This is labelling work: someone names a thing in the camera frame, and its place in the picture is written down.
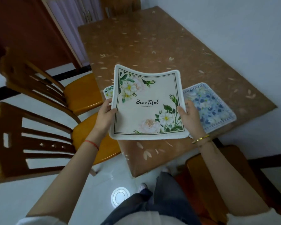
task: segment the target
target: person's left hand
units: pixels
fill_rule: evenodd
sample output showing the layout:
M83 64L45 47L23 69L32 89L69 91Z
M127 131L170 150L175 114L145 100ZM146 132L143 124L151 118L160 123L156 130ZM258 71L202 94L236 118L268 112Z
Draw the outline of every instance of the person's left hand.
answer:
M93 128L93 130L98 131L100 134L103 135L106 135L106 133L108 132L112 118L117 111L117 108L111 109L111 105L109 105L111 101L112 98L104 101L103 105L101 106L98 112L96 124Z

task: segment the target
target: foot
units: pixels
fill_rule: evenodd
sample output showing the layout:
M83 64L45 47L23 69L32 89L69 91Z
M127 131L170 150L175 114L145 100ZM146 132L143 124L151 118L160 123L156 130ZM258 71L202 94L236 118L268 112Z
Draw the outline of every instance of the foot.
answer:
M146 183L142 183L140 185L140 188L139 188L138 192L140 193L143 189L147 189L147 188L148 188L148 186L146 185Z
M165 172L165 173L171 174L171 170L170 170L168 167L165 167L165 168L162 169L161 171L162 171L162 172Z

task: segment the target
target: brown tablecloth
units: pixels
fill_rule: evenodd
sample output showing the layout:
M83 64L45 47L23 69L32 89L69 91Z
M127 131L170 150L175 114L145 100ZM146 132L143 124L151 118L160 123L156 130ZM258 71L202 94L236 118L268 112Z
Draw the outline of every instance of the brown tablecloth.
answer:
M103 89L113 84L114 66L121 64L145 73L178 69L183 88L207 83L237 116L212 137L276 108L159 7L84 25L79 33L103 98ZM190 138L139 142L119 141L134 177L195 148Z

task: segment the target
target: person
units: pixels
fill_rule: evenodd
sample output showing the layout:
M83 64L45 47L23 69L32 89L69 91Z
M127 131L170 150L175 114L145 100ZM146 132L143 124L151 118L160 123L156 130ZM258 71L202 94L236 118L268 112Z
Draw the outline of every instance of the person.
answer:
M103 103L96 124L86 141L18 225L65 225L69 222L98 152L97 147L108 132L117 111L116 108L111 109L110 102L111 99L108 99ZM198 110L191 101L185 103L186 112L180 106L177 107L183 125L194 139L206 136ZM281 215L266 205L210 138L199 140L197 144L229 210L227 224L281 225ZM140 192L123 201L102 225L201 224L179 184L168 170L161 172L157 178L154 203L149 201L151 196L152 192L142 184Z

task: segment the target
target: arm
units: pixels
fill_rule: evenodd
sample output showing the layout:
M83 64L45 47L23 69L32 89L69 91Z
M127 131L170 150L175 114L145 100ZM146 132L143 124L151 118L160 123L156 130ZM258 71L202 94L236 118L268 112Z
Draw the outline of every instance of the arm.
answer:
M111 110L110 102L111 99L108 99L103 103L98 112L96 124L86 138L97 146L105 137L112 117L116 113L116 108ZM93 144L83 142L26 217L53 216L68 223L93 166L97 151Z
M206 136L198 110L189 100L185 101L185 104L186 113L180 106L177 107L183 125L195 140ZM197 145L200 146L199 150L203 160L231 214L248 216L269 211L269 207L258 193L235 170L209 138L200 140Z

